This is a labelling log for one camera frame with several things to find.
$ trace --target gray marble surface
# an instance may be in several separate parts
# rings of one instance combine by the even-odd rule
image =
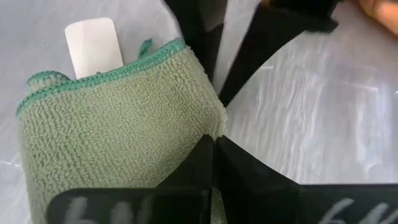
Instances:
[[[256,3],[229,0],[217,91]],[[63,30],[96,17],[114,21],[125,63],[144,39],[178,36],[158,0],[0,2],[0,223],[30,222],[15,117],[24,82],[42,70],[74,78]],[[226,135],[300,183],[397,182],[398,40],[347,2],[333,17],[334,33],[304,33],[256,72],[227,108]]]
[[[229,0],[218,91],[256,2]],[[333,18],[332,34],[299,35],[255,73],[226,135],[299,183],[397,182],[398,39],[349,2]]]

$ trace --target white card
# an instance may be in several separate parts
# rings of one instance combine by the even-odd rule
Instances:
[[[89,19],[65,28],[77,79],[123,66],[118,37],[109,18]]]

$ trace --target white surface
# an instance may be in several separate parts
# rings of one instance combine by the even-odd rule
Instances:
[[[88,19],[65,28],[76,78],[123,66],[118,37],[110,18]]]

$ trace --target green microfiber towel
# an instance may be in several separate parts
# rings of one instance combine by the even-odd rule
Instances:
[[[226,111],[193,52],[181,39],[151,45],[107,73],[28,80],[17,117],[34,224],[68,189],[155,187],[202,135],[223,135]]]

